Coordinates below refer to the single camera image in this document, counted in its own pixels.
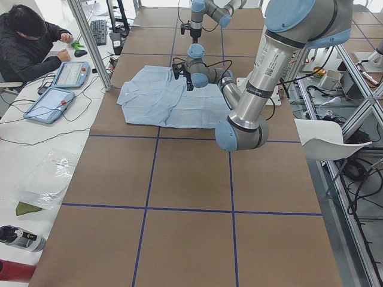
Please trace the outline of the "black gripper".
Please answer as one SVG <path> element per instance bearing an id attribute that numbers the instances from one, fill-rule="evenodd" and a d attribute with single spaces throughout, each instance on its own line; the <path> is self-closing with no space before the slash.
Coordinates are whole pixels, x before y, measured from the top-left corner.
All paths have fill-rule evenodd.
<path id="1" fill-rule="evenodd" d="M 195 29 L 195 28 L 190 28 L 190 36 L 192 37 L 192 43 L 197 44 L 198 39 L 201 37 L 202 34 L 202 28 Z"/>
<path id="2" fill-rule="evenodd" d="M 185 63 L 173 63 L 172 72 L 176 80 L 178 80 L 180 76 L 183 76 L 186 79 L 187 91 L 193 91 L 194 85 L 192 83 L 191 73 L 187 70 Z"/>

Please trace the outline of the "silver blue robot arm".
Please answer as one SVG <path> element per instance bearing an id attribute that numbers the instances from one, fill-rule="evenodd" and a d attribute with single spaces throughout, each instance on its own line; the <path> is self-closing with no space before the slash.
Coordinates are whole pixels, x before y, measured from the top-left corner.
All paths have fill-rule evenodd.
<path id="1" fill-rule="evenodd" d="M 229 1 L 220 8 L 214 1 L 193 1 L 191 18 L 181 25 L 182 32 L 190 31 L 193 43 L 185 62 L 172 66 L 175 78 L 186 78 L 188 90 L 208 84 L 220 88 L 230 112 L 216 125 L 215 139 L 225 151 L 255 149 L 267 141 L 268 124 L 261 113 L 295 51 L 338 45 L 351 33 L 352 1 L 270 1 L 265 12 L 266 42 L 240 90 L 228 70 L 208 67 L 197 40 L 205 15 L 225 28 L 244 4 Z"/>
<path id="2" fill-rule="evenodd" d="M 189 30 L 192 43 L 198 43 L 202 33 L 204 15 L 209 16 L 219 26 L 225 28 L 230 23 L 234 12 L 242 9 L 246 3 L 247 0 L 231 0 L 220 8 L 214 1 L 192 1 L 190 20 L 181 30 Z"/>

